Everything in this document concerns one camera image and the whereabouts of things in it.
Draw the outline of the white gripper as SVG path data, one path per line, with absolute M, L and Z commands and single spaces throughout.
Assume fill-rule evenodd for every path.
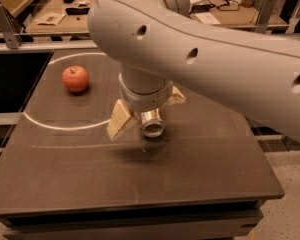
M 137 120 L 130 111 L 147 112 L 167 105 L 182 104 L 186 97 L 173 82 L 168 81 L 162 88 L 149 93 L 137 93 L 128 88 L 122 75 L 119 75 L 120 95 L 114 105 L 110 121 L 107 126 L 107 133 L 112 141 L 120 138 L 127 130 L 133 127 Z

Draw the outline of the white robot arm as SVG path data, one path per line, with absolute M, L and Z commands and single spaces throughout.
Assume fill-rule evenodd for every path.
M 132 111 L 162 106 L 178 83 L 300 142 L 300 41 L 202 24 L 189 0 L 96 0 L 92 40 L 122 67 Z

